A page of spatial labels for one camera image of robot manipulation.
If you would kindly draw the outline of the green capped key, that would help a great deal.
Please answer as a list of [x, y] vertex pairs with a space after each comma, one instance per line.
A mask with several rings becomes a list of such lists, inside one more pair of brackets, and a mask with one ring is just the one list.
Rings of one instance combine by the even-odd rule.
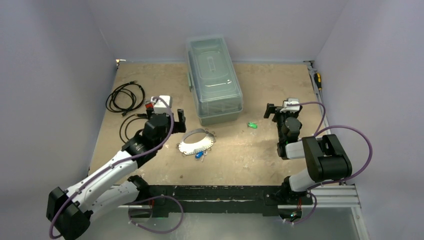
[[247, 123], [247, 127], [248, 128], [252, 128], [252, 129], [257, 129], [258, 128], [258, 125], [256, 123], [254, 123], [254, 122], [248, 122]]

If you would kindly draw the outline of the metal key organizer plate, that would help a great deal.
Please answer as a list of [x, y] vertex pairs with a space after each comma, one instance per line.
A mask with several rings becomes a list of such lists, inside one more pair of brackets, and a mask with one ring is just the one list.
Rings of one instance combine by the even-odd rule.
[[[203, 138], [196, 142], [187, 142], [187, 139], [193, 135], [202, 135]], [[197, 128], [185, 133], [181, 141], [176, 145], [176, 149], [179, 150], [183, 156], [190, 156], [203, 151], [210, 151], [215, 143], [216, 134], [214, 131], [209, 131], [207, 128]]]

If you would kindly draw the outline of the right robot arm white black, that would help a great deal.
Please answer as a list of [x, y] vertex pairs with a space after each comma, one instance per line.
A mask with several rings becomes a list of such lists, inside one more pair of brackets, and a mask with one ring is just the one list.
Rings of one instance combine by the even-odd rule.
[[299, 137], [303, 126], [298, 119], [301, 110], [296, 100], [285, 100], [282, 106], [266, 105], [263, 117], [272, 117], [276, 123], [278, 156], [283, 160], [304, 159], [306, 163], [304, 170], [286, 177], [279, 190], [266, 195], [274, 201], [292, 204], [316, 184], [352, 175], [352, 164], [335, 134]]

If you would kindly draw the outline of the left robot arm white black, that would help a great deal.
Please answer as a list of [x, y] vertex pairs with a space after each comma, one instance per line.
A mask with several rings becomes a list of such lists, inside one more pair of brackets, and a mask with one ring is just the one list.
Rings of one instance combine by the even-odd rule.
[[105, 165], [67, 189], [56, 187], [49, 193], [46, 217], [50, 221], [50, 239], [76, 240], [97, 217], [121, 205], [146, 203], [153, 207], [157, 200], [167, 199], [138, 175], [115, 185], [152, 160], [172, 134], [187, 131], [184, 110], [178, 109], [174, 116], [165, 102], [148, 108], [143, 117], [147, 120], [144, 127]]

